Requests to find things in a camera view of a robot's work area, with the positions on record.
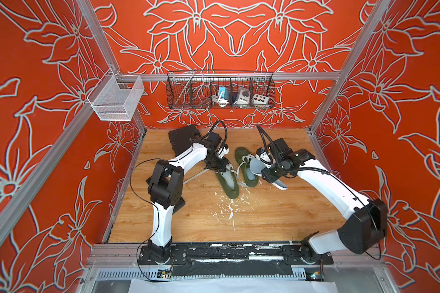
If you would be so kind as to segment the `green canvas shoe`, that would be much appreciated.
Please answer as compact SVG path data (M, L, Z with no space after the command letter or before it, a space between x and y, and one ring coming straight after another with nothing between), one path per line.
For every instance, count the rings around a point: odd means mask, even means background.
M216 176L223 188L225 194L232 200L237 199L239 196L239 185L236 175L232 170L226 170L225 172L218 172Z
M255 156L246 148L238 147L235 150L235 160L238 164L237 180L240 186L254 188L259 182L259 178L251 171L250 163Z

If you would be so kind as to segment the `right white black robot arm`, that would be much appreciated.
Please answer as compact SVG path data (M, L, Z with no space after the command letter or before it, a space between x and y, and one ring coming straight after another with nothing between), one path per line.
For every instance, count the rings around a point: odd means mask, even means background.
M312 233L299 245L298 255L306 264L315 264L322 255L348 250L357 255L380 245L387 236L387 205L363 195L332 172L309 151L293 151L283 139L273 140L257 127L263 147L250 163L251 172L280 190L287 186L281 178L300 178L319 191L345 219L338 229Z

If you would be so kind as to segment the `grey insole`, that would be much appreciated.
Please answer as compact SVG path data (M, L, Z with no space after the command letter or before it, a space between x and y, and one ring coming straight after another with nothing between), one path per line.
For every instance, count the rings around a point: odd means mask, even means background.
M254 158L250 161L250 170L253 174L258 177L262 177L262 171L266 169L266 165L262 163L259 159ZM281 180L277 179L273 183L271 183L274 187L279 190L287 190L288 186L284 184Z

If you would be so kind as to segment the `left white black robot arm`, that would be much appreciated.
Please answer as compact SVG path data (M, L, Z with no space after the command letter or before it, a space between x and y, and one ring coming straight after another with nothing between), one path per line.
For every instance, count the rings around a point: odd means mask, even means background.
M215 122L209 131L202 135L196 125L189 125L170 131L170 144L176 157L169 160L159 159L152 176L147 179L149 203L154 208L153 232L147 240L149 256L157 263L164 264L171 258L173 213L178 211L185 201L182 198L186 173L200 162L205 162L205 170L216 173L226 192L238 195L238 184L231 173L231 164L226 158L229 148L227 134L221 137L214 132L216 126L225 123Z

